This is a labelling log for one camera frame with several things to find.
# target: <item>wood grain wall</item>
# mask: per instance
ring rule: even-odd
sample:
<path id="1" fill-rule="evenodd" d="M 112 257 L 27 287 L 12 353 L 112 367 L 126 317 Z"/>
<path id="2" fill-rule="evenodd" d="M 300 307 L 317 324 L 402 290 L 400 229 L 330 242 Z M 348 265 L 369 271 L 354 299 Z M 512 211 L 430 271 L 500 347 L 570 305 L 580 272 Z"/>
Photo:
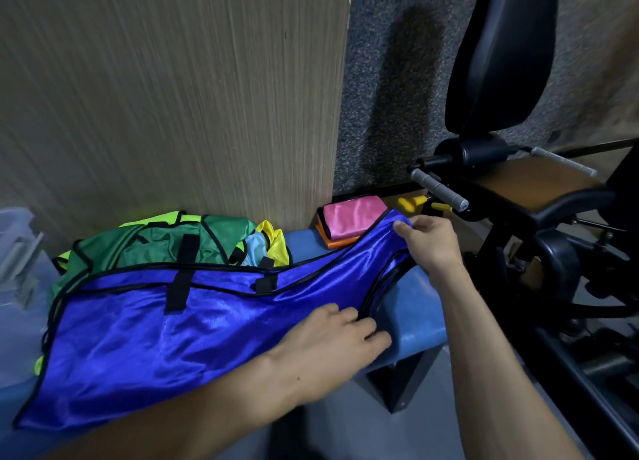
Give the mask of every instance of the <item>wood grain wall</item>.
<path id="1" fill-rule="evenodd" d="M 349 0 L 0 0 L 0 207 L 58 252 L 169 210 L 331 198 Z"/>

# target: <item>hand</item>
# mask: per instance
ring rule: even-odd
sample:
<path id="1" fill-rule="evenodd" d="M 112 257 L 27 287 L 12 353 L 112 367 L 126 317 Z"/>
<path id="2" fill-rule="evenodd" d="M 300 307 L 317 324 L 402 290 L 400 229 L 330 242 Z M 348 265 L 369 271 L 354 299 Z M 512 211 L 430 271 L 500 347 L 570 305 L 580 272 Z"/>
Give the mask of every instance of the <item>hand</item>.
<path id="1" fill-rule="evenodd" d="M 457 235 L 449 219 L 417 215 L 410 219 L 415 228 L 395 221 L 393 229 L 406 240 L 415 262 L 429 275 L 464 269 Z"/>
<path id="2" fill-rule="evenodd" d="M 267 352 L 278 371 L 291 377 L 297 404 L 324 398 L 390 346 L 388 332 L 375 332 L 371 318 L 356 322 L 357 315 L 336 303 L 319 307 Z"/>

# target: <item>clear plastic bin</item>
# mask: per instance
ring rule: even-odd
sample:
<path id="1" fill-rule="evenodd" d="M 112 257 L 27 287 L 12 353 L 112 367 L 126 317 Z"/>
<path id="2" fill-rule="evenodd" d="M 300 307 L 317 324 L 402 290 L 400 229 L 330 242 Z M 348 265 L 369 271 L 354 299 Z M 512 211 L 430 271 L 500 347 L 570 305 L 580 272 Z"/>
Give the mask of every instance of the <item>clear plastic bin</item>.
<path id="1" fill-rule="evenodd" d="M 42 354 L 47 297 L 60 278 L 29 227 L 26 208 L 0 210 L 0 388 L 33 376 Z"/>

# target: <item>black backrest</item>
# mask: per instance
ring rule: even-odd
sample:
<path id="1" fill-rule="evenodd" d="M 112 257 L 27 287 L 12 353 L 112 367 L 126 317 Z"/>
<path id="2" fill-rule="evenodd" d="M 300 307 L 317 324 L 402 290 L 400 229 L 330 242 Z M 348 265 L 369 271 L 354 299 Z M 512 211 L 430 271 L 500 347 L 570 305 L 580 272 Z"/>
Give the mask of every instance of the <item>black backrest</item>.
<path id="1" fill-rule="evenodd" d="M 446 99 L 446 127 L 469 135 L 521 124 L 546 86 L 558 0 L 477 0 Z"/>

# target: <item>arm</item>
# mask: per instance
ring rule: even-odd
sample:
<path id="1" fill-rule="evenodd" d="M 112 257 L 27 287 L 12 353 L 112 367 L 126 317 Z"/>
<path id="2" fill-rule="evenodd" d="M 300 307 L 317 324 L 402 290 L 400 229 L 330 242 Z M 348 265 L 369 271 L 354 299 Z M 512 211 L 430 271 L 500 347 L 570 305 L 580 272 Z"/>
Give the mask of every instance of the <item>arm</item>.
<path id="1" fill-rule="evenodd" d="M 390 345 L 373 319 L 335 303 L 316 309 L 275 348 L 182 396 L 102 426 L 51 459 L 197 459 L 216 455 L 299 404 L 323 398 Z"/>
<path id="2" fill-rule="evenodd" d="M 395 231 L 442 299 L 467 458 L 581 459 L 475 290 L 451 222 L 424 215 L 411 222 L 415 229 L 395 222 Z"/>

